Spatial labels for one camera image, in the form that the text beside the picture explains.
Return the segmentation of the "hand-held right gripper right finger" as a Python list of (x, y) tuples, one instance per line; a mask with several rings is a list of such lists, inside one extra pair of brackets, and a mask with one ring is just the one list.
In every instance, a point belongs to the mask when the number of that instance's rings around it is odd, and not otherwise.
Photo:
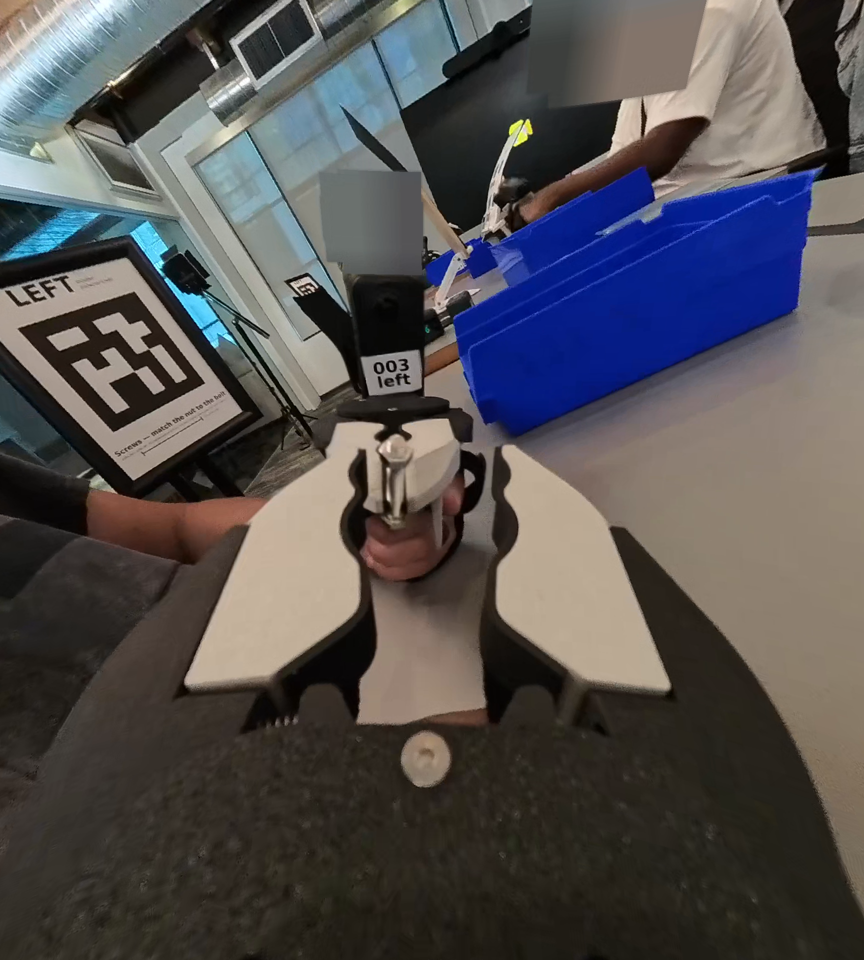
[(673, 684), (604, 515), (510, 443), (493, 453), (491, 538), (481, 616), (486, 711), (523, 690), (574, 725), (594, 695), (666, 698)]

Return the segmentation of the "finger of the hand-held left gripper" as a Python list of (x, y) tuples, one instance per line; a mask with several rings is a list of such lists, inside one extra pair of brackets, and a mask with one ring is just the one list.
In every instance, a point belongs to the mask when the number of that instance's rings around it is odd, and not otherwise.
[(327, 460), (338, 458), (346, 464), (353, 462), (359, 451), (365, 453), (364, 507), (374, 515), (383, 515), (386, 510), (385, 462), (378, 453), (381, 440), (377, 439), (384, 430), (379, 422), (336, 422), (324, 450)]
[(403, 506), (408, 515), (431, 511), (436, 549), (443, 546), (443, 499), (459, 471), (461, 443), (449, 421), (409, 421), (402, 427), (411, 457), (403, 472)]

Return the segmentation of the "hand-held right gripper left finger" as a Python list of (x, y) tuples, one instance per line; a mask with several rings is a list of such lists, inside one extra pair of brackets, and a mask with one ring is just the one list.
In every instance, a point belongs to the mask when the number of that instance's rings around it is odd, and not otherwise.
[(189, 694), (263, 692), (278, 716), (306, 693), (336, 691), (351, 722), (377, 653), (361, 548), (366, 453), (320, 462), (270, 498), (247, 525), (183, 680)]

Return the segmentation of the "thin short steel bolt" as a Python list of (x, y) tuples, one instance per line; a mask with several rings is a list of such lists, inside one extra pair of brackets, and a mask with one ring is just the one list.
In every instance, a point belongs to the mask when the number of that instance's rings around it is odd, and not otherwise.
[(377, 454), (381, 465), (381, 519), (390, 530), (400, 531), (407, 522), (406, 471), (414, 450), (402, 434), (391, 434), (378, 445)]

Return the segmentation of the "blue plastic bin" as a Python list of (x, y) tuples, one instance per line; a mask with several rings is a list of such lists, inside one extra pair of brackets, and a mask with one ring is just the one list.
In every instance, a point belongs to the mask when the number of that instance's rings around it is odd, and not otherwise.
[[(471, 253), (464, 261), (463, 266), (455, 271), (455, 277), (468, 274), (478, 279), (492, 270), (498, 269), (497, 259), (492, 245), (481, 239), (470, 241)], [(431, 286), (442, 286), (450, 270), (450, 262), (454, 258), (454, 251), (447, 249), (444, 253), (429, 261), (424, 267), (426, 280)]]
[(463, 311), (483, 422), (521, 435), (793, 313), (817, 175), (653, 201)]
[(529, 223), (492, 248), (507, 287), (528, 280), (558, 260), (596, 240), (603, 231), (654, 202), (644, 168), (626, 174)]

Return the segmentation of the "person's left forearm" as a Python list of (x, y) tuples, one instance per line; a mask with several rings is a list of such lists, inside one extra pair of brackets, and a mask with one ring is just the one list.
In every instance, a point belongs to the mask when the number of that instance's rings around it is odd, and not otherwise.
[(246, 497), (164, 503), (94, 490), (86, 498), (86, 528), (96, 541), (189, 565), (265, 505)]

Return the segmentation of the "person's left hand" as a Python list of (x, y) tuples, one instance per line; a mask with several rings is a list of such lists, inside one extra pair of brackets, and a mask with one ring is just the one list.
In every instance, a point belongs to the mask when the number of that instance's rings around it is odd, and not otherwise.
[(458, 474), (443, 491), (440, 513), (409, 513), (400, 528), (376, 514), (366, 515), (361, 556), (371, 573), (387, 582), (417, 581), (437, 570), (462, 540), (465, 480)]

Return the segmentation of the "document stand with black board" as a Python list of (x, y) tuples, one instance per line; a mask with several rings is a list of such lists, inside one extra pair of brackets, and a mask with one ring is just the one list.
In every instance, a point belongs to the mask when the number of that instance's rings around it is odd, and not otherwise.
[[(352, 129), (354, 137), (378, 162), (382, 163), (392, 173), (402, 175), (409, 173), (402, 162), (366, 126), (360, 123), (354, 114), (351, 114), (344, 106), (341, 107), (341, 110)], [(473, 293), (468, 290), (453, 290), (453, 287), (459, 274), (469, 268), (474, 249), (461, 239), (458, 228), (449, 222), (439, 210), (426, 186), (421, 186), (420, 195), (425, 215), (432, 221), (439, 235), (446, 240), (452, 252), (452, 257), (447, 263), (441, 278), (438, 282), (432, 283), (435, 288), (434, 298), (432, 305), (426, 307), (425, 310), (426, 320), (434, 318), (438, 323), (445, 325), (453, 323), (458, 313), (473, 306)]]

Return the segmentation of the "black display screen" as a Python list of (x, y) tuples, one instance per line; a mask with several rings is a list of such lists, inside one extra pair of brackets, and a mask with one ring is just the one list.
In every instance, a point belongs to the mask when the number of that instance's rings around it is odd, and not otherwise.
[(529, 120), (533, 132), (514, 147), (507, 177), (541, 189), (594, 161), (611, 147), (619, 102), (550, 108), (529, 94), (528, 39), (405, 107), (403, 125), (438, 209), (463, 232), (481, 224), (487, 191), (510, 126)]

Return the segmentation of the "white sheet with yellow mark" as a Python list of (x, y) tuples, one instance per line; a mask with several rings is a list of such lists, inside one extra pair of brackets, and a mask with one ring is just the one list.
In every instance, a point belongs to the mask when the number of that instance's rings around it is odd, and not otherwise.
[(486, 239), (487, 235), (498, 234), (502, 237), (509, 235), (509, 230), (506, 228), (507, 214), (504, 210), (509, 206), (510, 200), (499, 202), (498, 193), (505, 177), (505, 168), (511, 151), (525, 143), (532, 133), (533, 127), (528, 118), (514, 121), (509, 127), (508, 136), (498, 155), (486, 190), (486, 209), (481, 223), (482, 239)]

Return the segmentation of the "framed marker sign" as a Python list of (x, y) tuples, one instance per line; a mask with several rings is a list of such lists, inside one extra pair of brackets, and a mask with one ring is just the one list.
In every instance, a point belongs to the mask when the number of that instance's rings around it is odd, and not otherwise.
[(130, 235), (0, 262), (0, 375), (128, 497), (262, 418)]

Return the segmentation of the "black video bar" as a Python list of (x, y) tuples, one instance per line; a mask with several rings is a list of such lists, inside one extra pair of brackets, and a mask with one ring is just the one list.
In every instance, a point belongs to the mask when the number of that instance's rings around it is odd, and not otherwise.
[(494, 61), (506, 50), (529, 36), (531, 20), (523, 17), (500, 21), (483, 37), (460, 53), (455, 54), (441, 67), (443, 78), (450, 81), (459, 78), (478, 66)]

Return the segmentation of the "white air vent grille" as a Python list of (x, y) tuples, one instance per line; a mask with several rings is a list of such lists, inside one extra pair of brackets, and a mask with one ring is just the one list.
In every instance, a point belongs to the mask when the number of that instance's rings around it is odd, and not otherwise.
[(322, 45), (325, 39), (307, 1), (277, 1), (230, 40), (234, 55), (256, 89)]

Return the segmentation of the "silver air duct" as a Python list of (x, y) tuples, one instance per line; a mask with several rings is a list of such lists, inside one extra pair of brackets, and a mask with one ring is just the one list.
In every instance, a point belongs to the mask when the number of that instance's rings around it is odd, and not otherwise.
[(236, 58), (206, 77), (198, 89), (210, 113), (223, 126), (242, 116), (258, 96), (253, 79)]
[(206, 6), (0, 2), (0, 149), (28, 152)]

